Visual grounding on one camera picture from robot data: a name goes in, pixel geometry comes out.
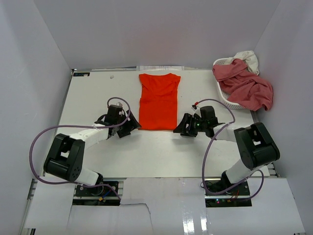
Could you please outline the orange t shirt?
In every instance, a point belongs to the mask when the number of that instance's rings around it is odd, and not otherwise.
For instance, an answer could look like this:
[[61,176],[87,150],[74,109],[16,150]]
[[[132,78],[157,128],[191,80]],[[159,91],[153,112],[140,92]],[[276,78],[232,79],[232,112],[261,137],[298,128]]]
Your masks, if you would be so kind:
[[140,74],[142,86],[139,123],[143,130],[174,130],[178,118],[178,86],[181,77]]

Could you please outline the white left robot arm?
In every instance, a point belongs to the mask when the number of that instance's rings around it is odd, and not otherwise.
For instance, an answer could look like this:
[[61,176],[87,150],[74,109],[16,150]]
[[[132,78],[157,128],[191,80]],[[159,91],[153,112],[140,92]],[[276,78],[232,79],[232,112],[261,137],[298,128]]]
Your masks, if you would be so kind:
[[102,175],[83,168],[84,152],[93,145],[115,134],[123,138],[141,128],[130,110],[120,105],[110,105],[108,112],[100,116],[91,129],[71,135],[57,134],[44,163],[44,171],[70,183],[87,185],[92,195],[103,191]]

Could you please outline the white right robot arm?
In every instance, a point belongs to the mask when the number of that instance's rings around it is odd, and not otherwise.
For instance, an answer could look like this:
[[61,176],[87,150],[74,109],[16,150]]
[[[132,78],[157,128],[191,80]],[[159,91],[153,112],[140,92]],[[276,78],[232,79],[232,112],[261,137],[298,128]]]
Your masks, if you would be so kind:
[[[201,169],[202,186],[206,194],[233,195],[238,190],[239,184],[254,172],[280,158],[279,149],[263,123],[254,123],[246,128],[234,128],[234,122],[219,122],[212,106],[199,108],[193,105],[193,110],[193,114],[184,114],[173,132],[185,137],[196,137],[199,132],[203,132],[210,138]],[[217,140],[236,143],[240,159],[222,173],[218,182],[209,185],[204,179],[205,164],[209,150]]]

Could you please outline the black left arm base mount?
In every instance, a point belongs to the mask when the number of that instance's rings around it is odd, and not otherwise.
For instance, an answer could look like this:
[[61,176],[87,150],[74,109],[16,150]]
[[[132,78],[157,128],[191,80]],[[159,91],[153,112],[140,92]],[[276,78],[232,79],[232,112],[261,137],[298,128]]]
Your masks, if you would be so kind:
[[85,188],[77,186],[72,204],[74,206],[119,206],[120,200],[110,187]]

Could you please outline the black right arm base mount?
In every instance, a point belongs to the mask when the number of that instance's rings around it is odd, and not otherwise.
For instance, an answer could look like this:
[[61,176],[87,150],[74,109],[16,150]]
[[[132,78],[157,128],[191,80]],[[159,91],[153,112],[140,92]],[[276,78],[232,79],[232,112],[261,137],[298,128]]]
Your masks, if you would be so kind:
[[220,194],[205,194],[205,205],[207,208],[238,208],[251,207],[250,190],[247,181],[233,189]]

